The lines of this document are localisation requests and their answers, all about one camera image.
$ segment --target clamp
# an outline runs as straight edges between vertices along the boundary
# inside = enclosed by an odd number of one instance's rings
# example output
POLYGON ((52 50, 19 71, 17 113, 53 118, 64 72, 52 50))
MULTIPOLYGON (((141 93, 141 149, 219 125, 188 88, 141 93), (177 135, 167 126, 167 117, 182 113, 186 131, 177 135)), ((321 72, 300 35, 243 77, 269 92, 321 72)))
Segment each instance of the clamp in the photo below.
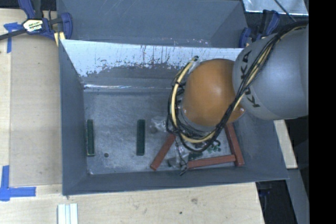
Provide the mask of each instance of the clamp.
POLYGON ((43 18, 43 13, 40 9, 41 0, 18 0, 20 8, 27 15, 27 19, 21 24, 22 28, 17 31, 6 33, 0 36, 0 40, 11 38, 23 33, 29 35, 40 35, 52 40, 56 40, 57 33, 52 29, 52 25, 57 23, 63 24, 63 34, 66 39, 69 39, 72 34, 72 20, 69 13, 62 13, 60 18, 49 20, 43 18))
POLYGON ((263 19, 259 27, 251 29, 245 27, 240 39, 239 48, 245 48, 248 41, 254 42, 263 37, 269 36, 278 26, 280 15, 275 10, 263 10, 263 19))

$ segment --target yellow cable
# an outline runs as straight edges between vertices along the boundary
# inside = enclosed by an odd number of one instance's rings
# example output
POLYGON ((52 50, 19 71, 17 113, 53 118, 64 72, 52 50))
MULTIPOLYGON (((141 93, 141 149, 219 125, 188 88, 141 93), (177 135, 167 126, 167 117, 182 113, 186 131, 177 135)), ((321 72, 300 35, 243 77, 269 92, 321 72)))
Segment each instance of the yellow cable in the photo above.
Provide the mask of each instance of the yellow cable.
MULTIPOLYGON (((195 61, 195 58, 193 58, 186 66, 185 68, 180 71, 177 76, 179 75, 179 77, 177 78, 174 88, 173 88, 173 92, 172 92, 172 100, 171 100, 171 104, 170 104, 170 110, 171 110, 171 114, 172 114, 172 120, 173 120, 173 124, 174 126, 177 128, 177 120, 176 120, 176 113, 175 113, 175 103, 176 103, 176 94, 177 94, 177 89, 179 88, 179 83, 182 81, 182 79, 184 78, 185 74, 188 72, 188 70, 190 69, 190 67, 193 65, 195 61)), ((213 137, 213 135, 215 134, 215 131, 212 131, 211 133, 209 133, 206 137, 202 138, 202 139, 193 139, 193 138, 189 138, 186 135, 184 135, 182 132, 180 132, 181 137, 183 137, 183 139, 185 139, 186 141, 189 141, 191 143, 200 143, 200 142, 204 142, 206 140, 209 140, 211 137, 213 137)))
MULTIPOLYGON (((289 32, 287 32, 287 33, 285 33, 285 34, 283 34, 283 35, 276 41, 275 45, 276 45, 277 43, 279 43, 280 40, 284 38, 284 36, 286 36, 286 35, 289 34, 290 32, 292 32, 292 31, 294 31, 294 30, 296 30, 296 29, 299 29, 299 28, 302 28, 302 26, 295 27, 295 28, 293 28, 291 31, 289 31, 289 32)), ((255 65, 255 66, 253 67, 253 70, 251 71, 250 78, 248 79, 248 81, 247 81, 246 84, 249 84, 249 83, 252 81, 252 79, 256 76, 256 74, 257 74, 257 72, 258 72, 258 70, 259 70, 259 64, 260 64, 261 62, 265 61, 265 60, 262 60, 262 57, 267 56, 267 55, 270 53, 270 51, 271 51, 271 49, 270 49, 270 47, 268 47, 268 48, 264 51, 264 53, 260 56, 259 60, 257 61, 257 65, 255 65)), ((175 85, 174 85, 174 88, 173 88, 173 92, 172 92, 172 100, 171 100, 171 107, 170 107, 170 109, 171 109, 171 114, 172 114, 173 124, 174 124, 174 126, 175 126, 176 128, 178 128, 178 127, 177 127, 177 120, 176 120, 176 113, 175 113, 175 103, 176 103, 177 89, 179 88, 179 83, 182 81, 182 79, 184 78, 185 74, 188 72, 188 70, 190 69, 191 65, 194 63, 194 61, 195 61, 195 58, 193 58, 193 59, 192 59, 192 60, 185 66, 185 68, 184 68, 183 70, 179 71, 178 74, 176 75, 176 77, 178 77, 178 78, 177 78, 177 80, 176 80, 176 82, 175 82, 175 85)), ((237 106, 239 105, 240 101, 242 100, 244 94, 245 94, 245 93, 243 93, 243 94, 239 97, 239 99, 238 99, 238 101, 237 101, 237 103, 236 103, 236 105, 235 105, 235 107, 233 108, 232 111, 234 111, 234 110, 237 108, 237 106)), ((182 137, 183 139, 185 139, 186 141, 189 141, 189 142, 191 142, 191 143, 200 143, 200 142, 207 141, 207 140, 209 140, 210 138, 212 138, 212 137, 214 136, 214 134, 215 134, 215 131, 212 131, 211 133, 209 133, 209 134, 208 134, 207 136, 205 136, 204 138, 201 138, 201 139, 193 139, 193 138, 187 137, 185 134, 183 134, 182 132, 180 132, 181 137, 182 137)))

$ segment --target bin floor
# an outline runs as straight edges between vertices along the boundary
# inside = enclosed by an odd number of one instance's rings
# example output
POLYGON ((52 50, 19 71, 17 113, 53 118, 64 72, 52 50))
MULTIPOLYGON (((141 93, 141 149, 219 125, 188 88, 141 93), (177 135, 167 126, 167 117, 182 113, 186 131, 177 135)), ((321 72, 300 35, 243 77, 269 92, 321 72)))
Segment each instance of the bin floor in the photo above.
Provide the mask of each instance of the bin floor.
MULTIPOLYGON (((95 156, 87 157, 91 174, 149 171, 150 164, 165 142, 168 133, 150 132, 151 119, 167 115, 170 89, 89 90, 84 93, 85 118, 93 119, 95 156), (136 155, 137 121, 144 119, 145 154, 136 155)), ((219 137, 221 152, 205 151, 203 157, 230 154, 225 134, 219 137)), ((167 159, 176 156, 172 146, 158 170, 172 170, 167 159)))

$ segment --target gray box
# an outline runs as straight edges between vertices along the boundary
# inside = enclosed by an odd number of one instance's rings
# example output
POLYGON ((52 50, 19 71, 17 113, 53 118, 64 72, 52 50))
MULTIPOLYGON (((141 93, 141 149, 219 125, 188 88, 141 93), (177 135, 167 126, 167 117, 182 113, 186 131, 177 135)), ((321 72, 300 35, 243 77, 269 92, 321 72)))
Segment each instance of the gray box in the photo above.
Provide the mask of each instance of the gray box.
MULTIPOLYGON (((273 121, 245 113, 235 129, 245 166, 190 170, 149 165, 167 133, 149 132, 165 116, 171 81, 192 56, 235 60, 246 26, 240 2, 224 0, 57 0, 73 18, 59 45, 63 194, 195 187, 288 178, 273 121), (86 156, 86 120, 96 154, 86 156), (146 120, 145 154, 136 124, 146 120)), ((221 134, 223 154, 225 135, 221 134)), ((174 147, 167 158, 174 156, 174 147)))

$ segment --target wire bundle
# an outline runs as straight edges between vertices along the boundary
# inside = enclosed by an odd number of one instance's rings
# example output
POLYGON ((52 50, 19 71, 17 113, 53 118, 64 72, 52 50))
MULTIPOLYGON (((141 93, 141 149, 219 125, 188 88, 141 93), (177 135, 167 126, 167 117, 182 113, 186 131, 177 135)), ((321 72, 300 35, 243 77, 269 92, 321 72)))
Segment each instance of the wire bundle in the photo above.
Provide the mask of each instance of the wire bundle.
POLYGON ((284 36, 288 33, 297 30, 299 28, 305 27, 308 22, 295 22, 288 26, 282 28, 278 34, 274 35, 263 47, 260 51, 254 62, 249 67, 246 76, 243 78, 235 96, 234 101, 227 108, 224 116, 221 121, 216 125, 215 129, 211 132, 204 133, 192 128, 191 126, 187 126, 183 124, 178 115, 179 110, 179 100, 178 96, 180 96, 184 92, 185 83, 182 82, 183 78, 190 70, 191 66, 195 61, 198 60, 198 56, 195 56, 174 78, 173 80, 173 89, 171 91, 169 101, 168 101, 168 116, 166 120, 166 129, 168 132, 173 133, 178 136, 183 144, 183 146, 192 151, 192 152, 203 152, 209 146, 211 146, 214 141, 218 138, 222 129, 226 125, 228 119, 230 118, 231 113, 236 109, 239 105, 241 99, 243 98, 246 91, 249 90, 251 84, 257 79, 260 72, 265 67, 266 63, 269 60, 269 57, 274 50, 276 44, 278 44, 284 36), (186 142, 190 142, 195 144, 195 147, 190 147, 186 142))

